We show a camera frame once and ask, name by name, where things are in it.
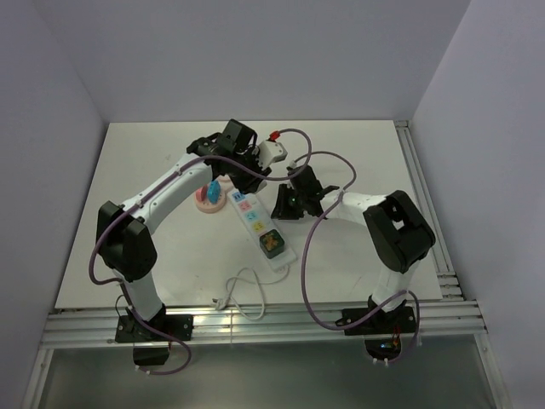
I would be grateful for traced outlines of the blue triangular plug adapter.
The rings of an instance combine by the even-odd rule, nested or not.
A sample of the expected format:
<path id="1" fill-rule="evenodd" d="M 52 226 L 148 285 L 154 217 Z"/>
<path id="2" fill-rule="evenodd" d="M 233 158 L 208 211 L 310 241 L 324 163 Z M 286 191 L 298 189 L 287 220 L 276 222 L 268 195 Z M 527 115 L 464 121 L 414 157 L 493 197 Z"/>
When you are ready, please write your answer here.
<path id="1" fill-rule="evenodd" d="M 207 188 L 206 199 L 213 205 L 216 205 L 221 196 L 221 184 L 218 181 L 212 181 Z"/>

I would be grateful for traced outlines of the pink plug adapter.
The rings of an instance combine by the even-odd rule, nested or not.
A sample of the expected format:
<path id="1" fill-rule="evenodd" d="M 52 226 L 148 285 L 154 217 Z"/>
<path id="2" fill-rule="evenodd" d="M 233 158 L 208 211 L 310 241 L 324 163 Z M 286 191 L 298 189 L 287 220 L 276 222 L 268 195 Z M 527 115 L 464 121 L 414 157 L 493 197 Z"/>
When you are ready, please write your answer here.
<path id="1" fill-rule="evenodd" d="M 195 192 L 195 201 L 197 203 L 203 203 L 208 199 L 208 187 L 203 186 Z"/>

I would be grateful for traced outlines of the dark green cube plug adapter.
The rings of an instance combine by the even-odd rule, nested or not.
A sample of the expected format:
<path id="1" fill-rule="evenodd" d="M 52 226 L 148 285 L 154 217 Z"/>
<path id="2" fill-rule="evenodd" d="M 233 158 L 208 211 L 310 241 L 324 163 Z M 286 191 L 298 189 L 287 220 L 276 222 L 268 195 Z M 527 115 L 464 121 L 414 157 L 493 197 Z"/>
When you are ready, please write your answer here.
<path id="1" fill-rule="evenodd" d="M 285 241 L 277 229 L 271 229 L 259 237 L 259 246 L 267 259 L 273 259 L 285 250 Z"/>

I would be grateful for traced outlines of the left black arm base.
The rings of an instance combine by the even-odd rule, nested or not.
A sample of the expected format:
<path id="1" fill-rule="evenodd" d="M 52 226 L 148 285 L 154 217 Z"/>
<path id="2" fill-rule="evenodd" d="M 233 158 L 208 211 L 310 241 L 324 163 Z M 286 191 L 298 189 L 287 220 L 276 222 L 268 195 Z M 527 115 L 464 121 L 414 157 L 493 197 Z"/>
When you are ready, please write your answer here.
<path id="1" fill-rule="evenodd" d="M 192 337 L 193 316 L 190 314 L 169 315 L 164 317 L 161 331 L 181 341 Z M 132 314 L 121 315 L 114 337 L 115 343 L 133 345 L 133 362 L 138 366 L 162 366 L 170 355 L 173 341 L 146 329 Z"/>

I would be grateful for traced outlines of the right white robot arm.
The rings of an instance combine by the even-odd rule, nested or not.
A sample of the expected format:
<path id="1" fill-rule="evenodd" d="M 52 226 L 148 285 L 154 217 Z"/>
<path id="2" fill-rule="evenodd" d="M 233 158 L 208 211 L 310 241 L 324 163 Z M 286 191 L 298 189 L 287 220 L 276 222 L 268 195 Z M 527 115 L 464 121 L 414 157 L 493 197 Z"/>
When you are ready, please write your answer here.
<path id="1" fill-rule="evenodd" d="M 420 264 L 436 243 L 436 237 L 410 196 L 396 190 L 386 195 L 348 192 L 323 187 L 311 166 L 287 167 L 290 182 L 278 187 L 272 218 L 297 221 L 314 216 L 301 256 L 301 294 L 308 312 L 315 313 L 307 296 L 307 257 L 319 224 L 326 219 L 353 222 L 365 227 L 381 261 L 378 283 L 368 299 L 370 326 L 389 331 L 406 307 L 409 285 Z"/>

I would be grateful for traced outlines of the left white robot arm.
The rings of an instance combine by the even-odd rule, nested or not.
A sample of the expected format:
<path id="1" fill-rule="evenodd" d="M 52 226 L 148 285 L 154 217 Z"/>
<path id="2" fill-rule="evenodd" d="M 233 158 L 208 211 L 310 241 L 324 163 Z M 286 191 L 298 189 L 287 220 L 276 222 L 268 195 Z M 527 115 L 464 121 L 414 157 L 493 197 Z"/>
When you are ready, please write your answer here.
<path id="1" fill-rule="evenodd" d="M 138 315 L 135 330 L 146 340 L 160 338 L 166 329 L 165 306 L 152 277 L 158 259 L 153 234 L 174 209 L 218 176 L 229 176 L 244 193 L 256 192 L 271 172 L 259 160 L 256 140 L 253 129 L 231 119 L 223 131 L 193 141 L 147 189 L 122 204 L 107 201 L 99 208 L 89 277 L 96 285 L 106 283 L 95 277 L 95 261 L 102 258 Z"/>

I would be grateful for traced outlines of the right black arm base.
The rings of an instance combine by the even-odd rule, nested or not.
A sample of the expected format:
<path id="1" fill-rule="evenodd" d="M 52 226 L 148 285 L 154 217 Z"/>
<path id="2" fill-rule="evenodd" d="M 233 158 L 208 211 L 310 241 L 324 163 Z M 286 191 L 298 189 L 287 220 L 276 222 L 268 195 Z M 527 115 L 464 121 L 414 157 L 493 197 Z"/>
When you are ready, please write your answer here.
<path id="1" fill-rule="evenodd" d="M 362 337 L 367 355 L 374 364 L 388 366 L 420 342 L 420 313 L 403 303 L 394 311 L 380 310 L 362 324 L 344 329 L 347 337 Z"/>

